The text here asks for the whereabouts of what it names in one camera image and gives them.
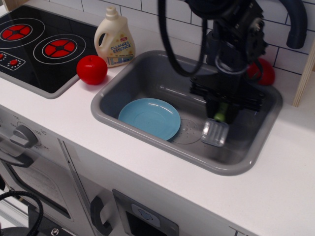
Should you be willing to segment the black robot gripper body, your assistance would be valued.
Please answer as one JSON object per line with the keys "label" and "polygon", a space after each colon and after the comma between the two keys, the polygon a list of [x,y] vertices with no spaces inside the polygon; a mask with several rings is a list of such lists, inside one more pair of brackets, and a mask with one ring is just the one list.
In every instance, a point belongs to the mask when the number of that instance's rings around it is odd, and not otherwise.
{"label": "black robot gripper body", "polygon": [[217,68],[210,75],[191,77],[190,92],[206,101],[207,117],[231,124],[242,109],[260,111],[265,94],[255,87],[264,70],[259,62],[267,43],[263,33],[249,33],[238,49],[219,39],[218,33],[207,35],[209,52],[206,62]]}

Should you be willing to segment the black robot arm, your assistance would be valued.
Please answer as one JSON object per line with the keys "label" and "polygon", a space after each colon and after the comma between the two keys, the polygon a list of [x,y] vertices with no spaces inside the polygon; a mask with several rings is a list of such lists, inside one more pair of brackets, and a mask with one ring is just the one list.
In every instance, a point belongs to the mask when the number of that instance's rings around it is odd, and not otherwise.
{"label": "black robot arm", "polygon": [[207,34],[206,62],[210,75],[191,77],[190,91],[206,101],[207,117],[232,124],[240,110],[260,111],[265,93],[256,84],[265,54],[262,9],[254,0],[214,0],[189,3],[198,16],[214,21]]}

